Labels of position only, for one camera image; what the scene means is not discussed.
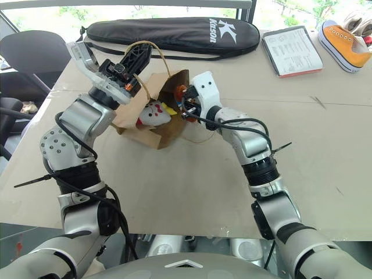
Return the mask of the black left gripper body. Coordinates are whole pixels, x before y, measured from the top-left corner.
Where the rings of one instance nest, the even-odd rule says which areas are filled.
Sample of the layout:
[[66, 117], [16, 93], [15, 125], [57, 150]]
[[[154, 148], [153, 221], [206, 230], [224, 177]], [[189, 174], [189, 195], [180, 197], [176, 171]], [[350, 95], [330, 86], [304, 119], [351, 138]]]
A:
[[130, 97], [135, 97], [141, 89], [138, 80], [126, 72], [122, 64], [115, 64], [110, 59], [105, 59], [99, 67], [99, 72], [116, 83], [120, 88], [125, 89]]

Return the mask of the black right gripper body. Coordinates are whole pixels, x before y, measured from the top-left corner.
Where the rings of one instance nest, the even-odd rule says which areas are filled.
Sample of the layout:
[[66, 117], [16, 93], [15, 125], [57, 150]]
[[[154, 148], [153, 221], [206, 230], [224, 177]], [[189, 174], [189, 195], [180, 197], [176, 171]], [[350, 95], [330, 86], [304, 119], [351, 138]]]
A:
[[186, 113], [186, 111], [189, 111], [198, 117], [201, 115], [201, 104], [194, 87], [187, 88], [185, 85], [180, 86], [180, 110], [184, 120], [191, 123], [198, 121], [198, 119]]

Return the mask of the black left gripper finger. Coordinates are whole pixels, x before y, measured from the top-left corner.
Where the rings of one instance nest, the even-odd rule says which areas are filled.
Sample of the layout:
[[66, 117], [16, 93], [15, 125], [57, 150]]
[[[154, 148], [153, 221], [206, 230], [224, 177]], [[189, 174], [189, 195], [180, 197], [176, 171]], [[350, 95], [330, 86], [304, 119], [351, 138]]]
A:
[[137, 45], [134, 50], [135, 59], [133, 73], [139, 75], [150, 62], [152, 55], [151, 45]]
[[133, 69], [134, 59], [135, 59], [135, 54], [134, 54], [135, 46], [133, 46], [129, 51], [127, 51], [124, 58], [120, 61], [120, 63], [124, 66], [126, 70]]

